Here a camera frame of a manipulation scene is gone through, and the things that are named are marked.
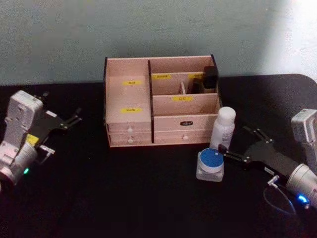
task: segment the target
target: cable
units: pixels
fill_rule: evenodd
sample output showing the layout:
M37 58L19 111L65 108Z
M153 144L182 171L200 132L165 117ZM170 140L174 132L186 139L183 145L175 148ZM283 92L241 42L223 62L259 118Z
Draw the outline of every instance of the cable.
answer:
M294 216L296 216L297 213L296 213L295 207L294 207L293 203L291 202L291 200L285 195L285 193L279 187L275 187L274 186L274 188L277 189L283 195L283 197L289 202L293 212L290 213L288 211L285 211L285 210L273 205L266 197L266 191L268 190L268 187L266 187L264 189L264 191L263 191L263 197L264 197L264 200L267 202L267 204L270 205L272 208L274 208L274 209L276 209L276 210L278 210L278 211L280 211L280 212L282 212L282 213L284 213L286 215L290 215L290 216L294 215Z

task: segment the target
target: white bottle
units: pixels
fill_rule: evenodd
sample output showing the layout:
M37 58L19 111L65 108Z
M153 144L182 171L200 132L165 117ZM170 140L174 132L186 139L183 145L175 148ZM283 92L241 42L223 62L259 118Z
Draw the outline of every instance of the white bottle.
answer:
M219 144L229 149L234 131L236 112L230 107L223 107L218 112L218 117L213 124L210 148L218 150Z

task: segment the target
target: green led light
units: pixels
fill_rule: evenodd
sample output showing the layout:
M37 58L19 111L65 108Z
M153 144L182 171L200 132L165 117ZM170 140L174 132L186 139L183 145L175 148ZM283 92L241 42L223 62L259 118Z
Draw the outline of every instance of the green led light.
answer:
M26 168L23 173L26 175L28 172L29 172L29 168Z

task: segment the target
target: wooden drawer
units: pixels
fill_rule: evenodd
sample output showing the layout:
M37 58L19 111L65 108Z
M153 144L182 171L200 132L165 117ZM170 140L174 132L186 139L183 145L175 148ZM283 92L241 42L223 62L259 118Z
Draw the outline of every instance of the wooden drawer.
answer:
M151 143L150 132L111 133L109 137L111 145L135 145L142 142Z
M154 131L212 130L216 118L217 114L157 116L154 117Z
M158 131L154 133L154 142L158 144L209 143L211 130Z
M129 132L148 131L151 132L150 122L132 122L132 123L110 123L108 124L108 131L112 132Z

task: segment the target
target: black table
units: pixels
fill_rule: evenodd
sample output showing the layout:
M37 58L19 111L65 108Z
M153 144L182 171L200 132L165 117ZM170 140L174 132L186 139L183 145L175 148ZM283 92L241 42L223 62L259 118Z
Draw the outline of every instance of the black table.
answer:
M242 125L260 127L276 149L298 162L290 119L317 108L317 85L302 75L222 78L224 105L237 111L231 149L256 141ZM0 196L0 237L317 237L317 212L290 195L298 216L272 209L263 199L270 179L257 170L225 164L220 183L196 179L197 153L207 145L109 150L103 127L103 84L53 84L0 88L0 129L9 97L23 89L68 118L80 106L83 121L47 145L55 155L34 166L18 186ZM287 208L273 189L269 198Z

